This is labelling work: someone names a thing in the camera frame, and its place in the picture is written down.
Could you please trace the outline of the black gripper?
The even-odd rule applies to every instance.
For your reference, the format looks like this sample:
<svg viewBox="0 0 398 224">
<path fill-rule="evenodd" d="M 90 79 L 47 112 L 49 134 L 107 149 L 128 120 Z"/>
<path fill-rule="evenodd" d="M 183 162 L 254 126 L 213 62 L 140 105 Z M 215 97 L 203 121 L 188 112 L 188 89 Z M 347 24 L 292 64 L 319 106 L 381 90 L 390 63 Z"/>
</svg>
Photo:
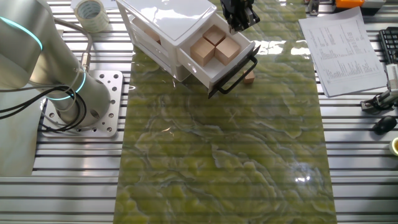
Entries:
<svg viewBox="0 0 398 224">
<path fill-rule="evenodd" d="M 260 21 L 259 16 L 253 11 L 254 0 L 220 0 L 223 15 L 228 19 L 229 33 L 237 34 L 243 30 L 242 23 L 237 17 L 239 12 L 244 12 L 244 29 L 247 29 Z"/>
</svg>

